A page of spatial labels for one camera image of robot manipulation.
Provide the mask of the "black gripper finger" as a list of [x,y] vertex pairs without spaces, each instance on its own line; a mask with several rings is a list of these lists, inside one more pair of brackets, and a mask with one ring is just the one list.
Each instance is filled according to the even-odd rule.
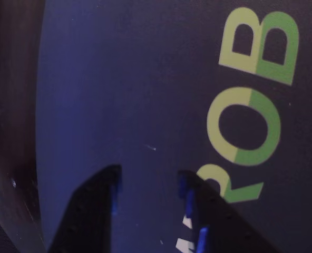
[[110,252],[122,166],[103,168],[72,194],[48,252]]
[[179,197],[191,219],[194,252],[264,252],[277,249],[194,172],[178,172]]

